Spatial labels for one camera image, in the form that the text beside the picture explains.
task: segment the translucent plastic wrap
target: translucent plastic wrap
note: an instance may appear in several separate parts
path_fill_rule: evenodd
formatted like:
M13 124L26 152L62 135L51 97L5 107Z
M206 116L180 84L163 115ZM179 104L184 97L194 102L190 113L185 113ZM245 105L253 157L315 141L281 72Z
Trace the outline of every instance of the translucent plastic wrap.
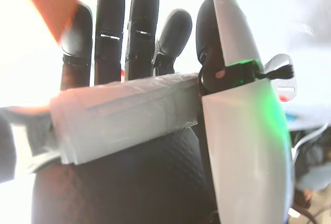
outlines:
M197 74L70 89L50 102L63 163L80 164L190 127Z

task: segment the white cable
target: white cable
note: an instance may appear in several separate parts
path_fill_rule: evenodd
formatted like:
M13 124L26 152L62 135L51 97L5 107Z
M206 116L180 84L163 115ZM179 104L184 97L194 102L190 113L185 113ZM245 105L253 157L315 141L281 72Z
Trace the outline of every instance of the white cable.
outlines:
M299 147L302 146L303 144L305 144L307 141L315 138L316 136L320 135L321 133L323 133L328 127L328 123L326 123L324 126L322 126L321 128L317 129L314 132L311 132L310 134L304 136L302 139L300 139L294 146L293 150L292 150L292 154L294 154L293 156L293 163L295 163L298 154L299 154Z

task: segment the plastic hang hole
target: plastic hang hole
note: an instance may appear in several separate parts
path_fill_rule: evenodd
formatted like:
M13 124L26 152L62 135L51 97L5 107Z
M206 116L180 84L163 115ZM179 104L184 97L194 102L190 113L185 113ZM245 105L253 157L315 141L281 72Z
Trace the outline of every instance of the plastic hang hole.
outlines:
M284 65L293 66L291 57L287 54L278 54L264 66L264 73L276 70ZM290 101L296 96L297 86L295 75L291 79L278 79L271 82L281 101Z

